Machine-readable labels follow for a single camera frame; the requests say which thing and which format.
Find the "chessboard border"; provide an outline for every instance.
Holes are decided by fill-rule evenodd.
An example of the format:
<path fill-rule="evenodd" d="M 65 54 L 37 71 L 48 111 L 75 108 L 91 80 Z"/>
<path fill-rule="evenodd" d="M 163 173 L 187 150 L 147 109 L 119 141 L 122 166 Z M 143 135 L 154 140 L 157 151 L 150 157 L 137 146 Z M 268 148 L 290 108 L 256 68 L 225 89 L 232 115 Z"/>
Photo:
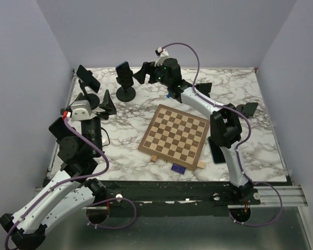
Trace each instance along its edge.
<path fill-rule="evenodd" d="M 139 146 L 138 146 L 138 151 L 142 152 L 142 153 L 146 153 L 146 154 L 149 154 L 149 155 L 156 155 L 157 157 L 160 157 L 164 160 L 167 160 L 171 163 L 176 163 L 176 164 L 180 164 L 181 166 L 187 168 L 188 170 L 191 170 L 191 171 L 194 171 L 197 167 L 197 163 L 199 161 L 199 158 L 200 158 L 200 155 L 199 157 L 197 157 L 197 155 L 195 156 L 194 158 L 194 161 L 192 162 L 192 164 L 183 164 L 184 161 L 181 161 L 181 160 L 178 160 L 177 162 L 174 161 L 175 158 L 171 157 L 171 156 L 167 156 L 165 154 L 162 154 L 161 152 L 157 152 L 157 151 L 154 151 L 152 149 L 149 149 L 147 147 L 144 147 L 143 143 L 146 141 L 146 138 L 148 136 L 148 133 L 147 131 L 150 131 L 156 118 L 158 117 L 158 114 L 160 112 L 160 110 L 164 108 L 166 110 L 169 110 L 169 111 L 172 111 L 172 112 L 176 112 L 178 114 L 181 114 L 183 116 L 187 116 L 187 117 L 191 117 L 193 119 L 196 119 L 196 120 L 199 120 L 199 121 L 203 121 L 203 122 L 206 122 L 207 123 L 207 126 L 204 128 L 204 131 L 203 131 L 203 134 L 202 134 L 202 138 L 204 138 L 204 141 L 203 142 L 200 142 L 198 147 L 197 147 L 197 151 L 202 151 L 203 149 L 203 146 L 205 144 L 205 141 L 206 141 L 206 138 L 207 138 L 207 134 L 208 134 L 208 131 L 209 131 L 209 128 L 210 128 L 210 121 L 208 119 L 205 119 L 205 118 L 201 118 L 199 116 L 195 116 L 195 115 L 192 115 L 190 113 L 187 113 L 187 112 L 184 112 L 184 111 L 181 111 L 181 110 L 178 110 L 176 108 L 172 108 L 172 107 L 169 107 L 169 106 L 166 106 L 166 105 L 163 105 L 163 104 L 159 104 L 158 108 L 156 109 L 155 113 L 154 113 L 154 116 L 150 122 L 150 124 L 148 125 L 146 131 L 145 131 L 145 134 L 143 136 L 143 138 L 141 139 L 141 142 L 139 143 Z"/>

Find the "marble table top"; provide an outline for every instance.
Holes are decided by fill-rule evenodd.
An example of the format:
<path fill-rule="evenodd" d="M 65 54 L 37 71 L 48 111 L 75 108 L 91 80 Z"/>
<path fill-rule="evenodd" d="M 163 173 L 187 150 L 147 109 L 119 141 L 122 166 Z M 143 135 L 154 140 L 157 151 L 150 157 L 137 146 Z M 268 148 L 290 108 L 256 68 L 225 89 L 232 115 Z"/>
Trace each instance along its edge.
<path fill-rule="evenodd" d="M 119 85 L 116 82 L 114 68 L 90 69 L 101 83 L 98 96 L 103 99 L 105 90 L 109 90 L 117 108 L 117 115 L 110 116 L 108 121 L 102 121 L 102 127 L 110 136 L 110 145 L 104 147 L 110 161 L 107 173 L 100 180 L 130 180 L 130 181 L 228 181 L 226 164 L 214 164 L 207 139 L 200 160 L 206 162 L 205 169 L 187 170 L 184 175 L 171 171 L 171 163 L 158 159 L 150 161 L 150 155 L 138 151 L 138 145 L 159 104 L 170 106 L 190 114 L 201 116 L 191 107 L 167 98 L 165 86 L 159 83 L 140 85 L 135 80 L 136 97 L 133 101 L 122 103 L 116 98 Z M 194 79 L 195 69 L 182 69 L 182 76 L 188 82 Z M 245 161 L 245 171 L 254 181 L 286 181 L 285 170 L 276 146 L 270 126 L 267 110 L 264 106 L 259 85 L 252 69 L 201 69 L 197 83 L 212 82 L 210 96 L 212 99 L 235 106 L 246 102 L 257 102 L 259 106 L 253 118 L 249 119 L 252 126 L 252 136 L 240 148 Z M 78 82 L 75 83 L 71 101 L 81 92 Z M 71 126 L 81 131 L 79 122 L 71 122 Z M 241 121 L 242 137 L 248 133 L 247 125 Z M 102 158 L 95 172 L 104 169 Z M 53 176 L 62 161 L 56 156 L 53 161 L 51 175 Z"/>

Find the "cable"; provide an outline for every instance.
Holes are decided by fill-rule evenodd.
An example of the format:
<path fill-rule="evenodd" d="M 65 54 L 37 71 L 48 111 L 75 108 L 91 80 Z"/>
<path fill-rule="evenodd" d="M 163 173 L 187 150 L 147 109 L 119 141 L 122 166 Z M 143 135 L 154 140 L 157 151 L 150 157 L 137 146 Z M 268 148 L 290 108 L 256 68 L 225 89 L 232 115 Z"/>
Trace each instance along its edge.
<path fill-rule="evenodd" d="M 88 220 L 88 224 L 87 224 L 87 225 L 92 225 L 92 226 L 95 226 L 95 227 L 98 227 L 98 228 L 104 228 L 104 229 L 113 229 L 113 230 L 124 229 L 124 228 L 127 228 L 127 227 L 129 227 L 130 225 L 132 225 L 132 224 L 136 221 L 136 219 L 137 219 L 137 208 L 136 208 L 135 204 L 134 204 L 132 201 L 130 201 L 129 199 L 127 199 L 127 198 L 123 198 L 123 197 L 122 197 L 122 198 L 106 199 L 106 200 L 101 201 L 101 202 L 96 202 L 96 203 L 92 204 L 91 206 L 96 206 L 96 205 L 99 205 L 99 204 L 102 204 L 102 203 L 111 202 L 111 201 L 116 201 L 116 200 L 118 200 L 118 199 L 122 199 L 122 200 L 124 200 L 124 201 L 129 202 L 129 203 L 132 205 L 132 207 L 134 208 L 134 216 L 133 216 L 132 220 L 131 220 L 128 224 L 126 224 L 126 225 L 124 225 L 124 226 L 120 226 L 120 227 L 102 226 L 102 225 L 93 224 L 92 222 L 90 222 L 89 216 L 87 215 L 87 220 Z"/>
<path fill-rule="evenodd" d="M 164 48 L 167 48 L 171 45 L 183 45 L 183 46 L 186 46 L 188 48 L 191 49 L 191 51 L 194 53 L 194 55 L 196 56 L 196 59 L 197 59 L 197 72 L 196 72 L 196 75 L 195 75 L 195 78 L 194 80 L 192 81 L 192 91 L 199 97 L 201 98 L 202 100 L 204 100 L 205 102 L 207 102 L 208 104 L 211 104 L 213 107 L 217 107 L 217 108 L 225 108 L 231 112 L 234 112 L 236 113 L 238 116 L 240 116 L 241 118 L 244 119 L 244 121 L 247 123 L 248 125 L 248 135 L 245 139 L 243 139 L 242 141 L 240 141 L 236 146 L 235 146 L 235 152 L 236 152 L 236 158 L 238 160 L 238 163 L 239 163 L 239 167 L 240 167 L 240 170 L 242 172 L 242 174 L 248 179 L 249 182 L 251 182 L 253 185 L 257 185 L 257 184 L 264 184 L 264 185 L 267 185 L 269 187 L 271 187 L 276 193 L 277 193 L 277 196 L 280 200 L 280 204 L 281 204 L 281 207 L 280 207 L 280 211 L 278 213 L 278 215 L 272 219 L 271 221 L 267 222 L 267 223 L 263 223 L 263 224 L 247 224 L 247 223 L 242 223 L 242 222 L 239 222 L 237 220 L 235 220 L 233 218 L 233 216 L 231 215 L 230 213 L 230 217 L 231 219 L 237 223 L 237 224 L 241 224 L 241 225 L 244 225 L 244 226 L 248 226 L 248 227 L 263 227 L 263 226 L 267 226 L 267 225 L 270 225 L 272 223 L 274 223 L 277 219 L 280 218 L 281 214 L 282 214 L 282 211 L 283 211 L 283 202 L 282 202 L 282 198 L 281 198 L 281 195 L 280 193 L 270 184 L 266 183 L 266 182 L 254 182 L 244 171 L 244 168 L 242 166 L 242 163 L 241 163 L 241 160 L 240 160 L 240 154 L 239 154 L 239 146 L 244 144 L 245 142 L 247 142 L 251 136 L 251 126 L 250 126 L 250 123 L 249 123 L 249 120 L 243 115 L 241 114 L 239 111 L 235 110 L 235 109 L 232 109 L 230 107 L 227 107 L 227 106 L 223 106 L 223 105 L 218 105 L 218 104 L 215 104 L 213 102 L 211 102 L 209 99 L 207 99 L 206 97 L 204 97 L 204 95 L 201 95 L 200 92 L 196 89 L 195 85 L 196 85 L 196 80 L 197 80 L 197 77 L 198 77 L 198 74 L 199 74 L 199 69 L 200 69 L 200 61 L 199 61 L 199 57 L 198 57 L 198 54 L 196 53 L 196 51 L 188 44 L 185 44 L 185 43 L 170 43 L 170 44 L 167 44 L 165 46 L 162 47 L 162 49 Z"/>
<path fill-rule="evenodd" d="M 103 145 L 103 146 L 109 146 L 110 145 L 110 138 L 109 138 L 108 132 L 104 128 L 101 128 L 101 129 L 106 133 L 106 136 L 108 137 L 108 144 Z"/>
<path fill-rule="evenodd" d="M 66 179 L 66 180 L 63 180 L 63 181 L 60 181 L 60 182 L 57 182 L 54 186 L 50 187 L 49 189 L 51 191 L 53 191 L 55 188 L 57 188 L 58 186 L 66 183 L 66 182 L 70 182 L 70 181 L 76 181 L 76 180 L 81 180 L 81 179 L 86 179 L 86 178 L 92 178 L 92 177 L 96 177 L 96 176 L 100 176 L 102 174 L 104 174 L 105 172 L 108 171 L 109 169 L 109 160 L 108 158 L 106 157 L 106 155 L 96 146 L 94 145 L 92 142 L 90 142 L 88 139 L 86 139 L 84 136 L 82 136 L 79 132 L 77 132 L 74 128 L 72 128 L 69 124 L 68 124 L 68 121 L 67 121 L 67 118 L 64 119 L 64 124 L 65 126 L 73 133 L 75 134 L 77 137 L 79 137 L 80 139 L 82 139 L 85 143 L 87 143 L 89 146 L 91 146 L 96 152 L 98 152 L 104 159 L 105 163 L 106 163 L 106 166 L 105 166 L 105 169 L 102 170 L 101 172 L 98 172 L 98 173 L 94 173 L 94 174 L 89 174 L 89 175 L 86 175 L 86 176 L 78 176 L 78 177 L 73 177 L 73 178 L 70 178 L 70 179 Z M 11 236 L 12 232 L 15 230 L 15 228 L 17 227 L 17 225 L 19 225 L 19 223 L 24 220 L 24 218 L 27 216 L 27 214 L 33 210 L 35 208 L 35 206 L 41 201 L 43 200 L 51 191 L 46 191 L 42 196 L 40 196 L 27 210 L 24 214 L 22 214 L 20 216 L 20 218 L 18 219 L 18 221 L 16 221 L 14 223 L 14 225 L 10 228 L 10 230 L 8 231 L 7 233 L 7 236 L 6 236 L 6 239 L 5 239 L 5 250 L 17 250 L 18 248 L 9 248 L 8 247 L 8 241 L 9 241 L 9 237 Z"/>

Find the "wall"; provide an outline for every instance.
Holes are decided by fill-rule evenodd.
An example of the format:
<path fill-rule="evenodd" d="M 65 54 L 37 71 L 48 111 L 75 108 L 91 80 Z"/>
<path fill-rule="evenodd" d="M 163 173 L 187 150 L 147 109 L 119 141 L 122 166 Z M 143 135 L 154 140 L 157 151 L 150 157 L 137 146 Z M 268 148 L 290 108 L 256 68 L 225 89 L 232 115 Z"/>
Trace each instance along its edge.
<path fill-rule="evenodd" d="M 0 0 L 0 216 L 44 180 L 71 67 L 35 0 Z M 0 226 L 0 249 L 5 231 Z"/>
<path fill-rule="evenodd" d="M 313 219 L 313 0 L 298 0 L 264 57 L 258 80 L 292 179 Z"/>
<path fill-rule="evenodd" d="M 186 42 L 203 67 L 256 67 L 296 0 L 37 0 L 68 61 L 77 67 L 131 66 Z M 196 66 L 185 47 L 169 48 Z"/>

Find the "chessboard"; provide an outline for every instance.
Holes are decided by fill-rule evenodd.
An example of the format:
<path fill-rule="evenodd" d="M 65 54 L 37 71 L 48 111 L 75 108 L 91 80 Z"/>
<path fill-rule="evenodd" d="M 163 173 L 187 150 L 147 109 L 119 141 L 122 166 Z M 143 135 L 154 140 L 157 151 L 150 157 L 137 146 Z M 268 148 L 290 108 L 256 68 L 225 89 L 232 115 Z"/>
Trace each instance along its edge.
<path fill-rule="evenodd" d="M 209 126 L 207 119 L 160 104 L 138 150 L 194 171 Z"/>

